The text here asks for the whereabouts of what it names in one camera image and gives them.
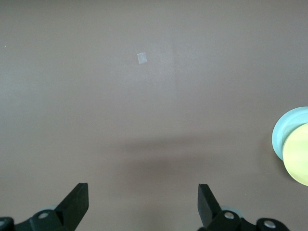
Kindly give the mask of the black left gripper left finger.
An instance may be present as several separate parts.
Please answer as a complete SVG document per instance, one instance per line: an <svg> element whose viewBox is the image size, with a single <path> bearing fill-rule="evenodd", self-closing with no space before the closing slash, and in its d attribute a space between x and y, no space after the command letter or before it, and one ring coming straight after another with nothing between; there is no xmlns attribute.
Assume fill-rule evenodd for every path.
<svg viewBox="0 0 308 231"><path fill-rule="evenodd" d="M12 217L1 217L0 229L2 231L74 231L88 208L88 184L79 183L55 209L39 211L18 224L15 224Z"/></svg>

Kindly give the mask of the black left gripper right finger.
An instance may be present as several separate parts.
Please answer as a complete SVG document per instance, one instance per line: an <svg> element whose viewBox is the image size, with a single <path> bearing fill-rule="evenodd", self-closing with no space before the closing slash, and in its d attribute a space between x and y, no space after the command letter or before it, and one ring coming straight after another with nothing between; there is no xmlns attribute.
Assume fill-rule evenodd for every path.
<svg viewBox="0 0 308 231"><path fill-rule="evenodd" d="M248 222L230 209L222 209L207 184L198 185L198 212L203 226L201 231L287 231L282 222L260 218L255 224Z"/></svg>

